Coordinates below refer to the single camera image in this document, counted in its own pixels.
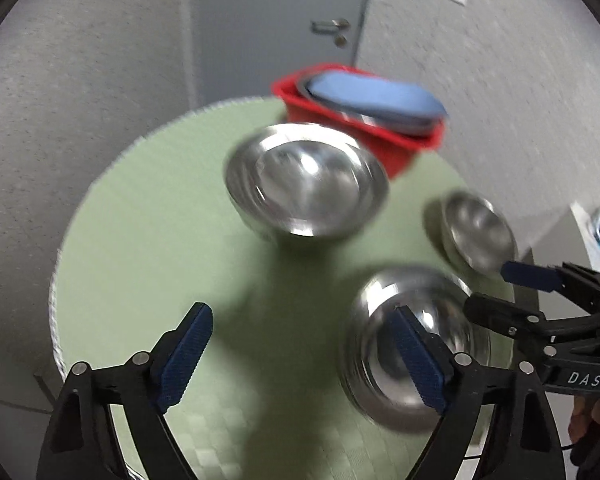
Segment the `small steel bowl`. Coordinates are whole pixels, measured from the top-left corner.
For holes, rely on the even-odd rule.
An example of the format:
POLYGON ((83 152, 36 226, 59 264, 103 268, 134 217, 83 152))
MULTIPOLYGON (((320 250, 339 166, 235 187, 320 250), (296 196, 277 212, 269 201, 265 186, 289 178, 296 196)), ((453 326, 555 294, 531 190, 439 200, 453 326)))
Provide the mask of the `small steel bowl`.
POLYGON ((505 217, 484 197, 455 190, 441 201, 441 235, 446 255, 463 271, 494 278, 518 258, 515 235, 505 217))

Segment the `wide steel bowl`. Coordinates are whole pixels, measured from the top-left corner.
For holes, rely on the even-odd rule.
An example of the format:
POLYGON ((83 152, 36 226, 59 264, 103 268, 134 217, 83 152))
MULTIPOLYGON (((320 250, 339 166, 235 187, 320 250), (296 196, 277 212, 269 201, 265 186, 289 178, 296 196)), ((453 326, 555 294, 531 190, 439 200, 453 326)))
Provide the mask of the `wide steel bowl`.
POLYGON ((457 276, 420 264, 387 266, 353 301, 339 373, 353 405, 373 422, 414 434, 436 426, 448 406, 450 373, 429 352, 423 332, 482 365, 491 357, 486 330, 464 315, 471 289, 457 276))

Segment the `large steel bowl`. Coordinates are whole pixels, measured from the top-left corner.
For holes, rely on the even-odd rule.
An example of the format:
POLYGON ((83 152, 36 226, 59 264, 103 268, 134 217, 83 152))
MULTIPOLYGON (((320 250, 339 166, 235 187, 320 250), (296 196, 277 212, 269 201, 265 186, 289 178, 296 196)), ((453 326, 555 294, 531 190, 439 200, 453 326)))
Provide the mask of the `large steel bowl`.
POLYGON ((228 154, 223 178, 246 226, 302 244, 365 229, 389 196, 379 159, 353 136, 310 122, 270 125, 228 154))

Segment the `blue plastic plate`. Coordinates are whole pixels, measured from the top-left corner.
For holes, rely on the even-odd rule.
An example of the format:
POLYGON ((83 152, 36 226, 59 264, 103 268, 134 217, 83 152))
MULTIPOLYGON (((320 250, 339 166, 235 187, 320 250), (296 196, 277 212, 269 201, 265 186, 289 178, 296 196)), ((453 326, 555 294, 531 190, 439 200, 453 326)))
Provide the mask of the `blue plastic plate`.
POLYGON ((431 92, 404 81, 326 70, 313 76, 306 88, 314 98, 370 117, 402 120, 448 116, 442 102, 431 92))

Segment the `red plastic basin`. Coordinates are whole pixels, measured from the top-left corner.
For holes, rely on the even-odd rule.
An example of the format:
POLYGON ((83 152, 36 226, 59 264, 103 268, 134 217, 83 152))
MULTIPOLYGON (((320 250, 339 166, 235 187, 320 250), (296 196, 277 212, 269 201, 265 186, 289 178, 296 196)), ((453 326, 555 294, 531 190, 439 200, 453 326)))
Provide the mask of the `red plastic basin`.
POLYGON ((315 122, 350 134, 380 160, 390 179, 400 174, 419 152, 436 150, 440 146, 445 132, 444 118, 430 119, 436 123, 432 136, 401 136, 385 128, 366 126, 356 120, 340 118, 335 112, 308 101, 296 89, 296 82, 302 76, 316 76, 326 70, 376 76, 365 70, 340 64, 318 64, 277 79, 272 83, 271 90, 274 96, 284 102, 289 120, 315 122))

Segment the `green checkered tablecloth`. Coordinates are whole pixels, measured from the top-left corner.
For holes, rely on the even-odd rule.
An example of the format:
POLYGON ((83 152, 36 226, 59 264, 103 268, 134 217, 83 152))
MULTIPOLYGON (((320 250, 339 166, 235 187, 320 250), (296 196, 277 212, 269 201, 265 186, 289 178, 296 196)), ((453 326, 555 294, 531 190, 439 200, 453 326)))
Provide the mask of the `green checkered tablecloth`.
POLYGON ((392 182, 360 235, 319 252, 281 248, 242 222, 224 160, 283 117, 276 99, 224 101, 144 136, 88 190, 50 290, 62 370, 118 365, 148 350, 197 301, 213 334, 166 413, 201 479, 402 479, 427 431, 397 434, 344 394, 338 342, 356 293, 379 270, 446 268, 426 207, 463 179, 426 153, 392 182))

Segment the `grey door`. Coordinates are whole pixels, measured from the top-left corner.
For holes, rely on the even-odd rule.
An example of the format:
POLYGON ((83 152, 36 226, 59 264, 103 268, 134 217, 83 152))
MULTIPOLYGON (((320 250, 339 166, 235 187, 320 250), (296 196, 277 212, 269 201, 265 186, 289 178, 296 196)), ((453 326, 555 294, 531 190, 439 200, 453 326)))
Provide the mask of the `grey door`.
POLYGON ((321 63, 352 65, 368 0, 192 0, 194 81, 200 104, 265 96, 271 84, 321 63), (348 45, 311 32, 346 18, 348 45))

